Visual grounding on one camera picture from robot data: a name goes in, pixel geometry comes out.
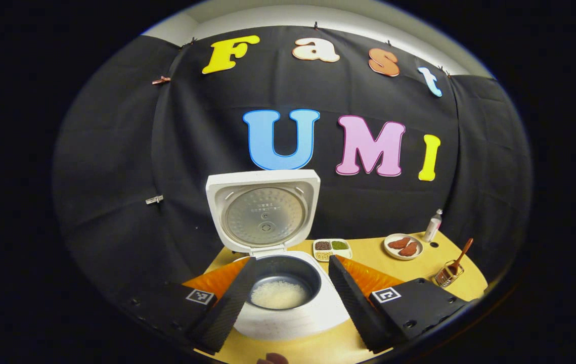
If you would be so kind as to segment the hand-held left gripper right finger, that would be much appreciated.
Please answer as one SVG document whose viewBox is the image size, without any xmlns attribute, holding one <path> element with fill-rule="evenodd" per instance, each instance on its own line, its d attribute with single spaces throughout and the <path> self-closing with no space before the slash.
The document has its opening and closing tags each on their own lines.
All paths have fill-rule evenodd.
<svg viewBox="0 0 576 364">
<path fill-rule="evenodd" d="M 339 255 L 330 257 L 328 274 L 373 354 L 427 337 L 472 307 L 427 279 L 404 282 Z"/>
</svg>

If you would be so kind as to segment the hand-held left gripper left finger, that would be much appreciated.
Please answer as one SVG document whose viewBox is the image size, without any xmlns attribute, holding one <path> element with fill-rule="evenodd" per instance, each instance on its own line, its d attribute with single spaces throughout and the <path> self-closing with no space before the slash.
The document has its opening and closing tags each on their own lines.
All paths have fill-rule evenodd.
<svg viewBox="0 0 576 364">
<path fill-rule="evenodd" d="M 183 284 L 165 283 L 128 298 L 128 313 L 174 345 L 216 354 L 255 283 L 257 259 L 246 257 Z"/>
</svg>

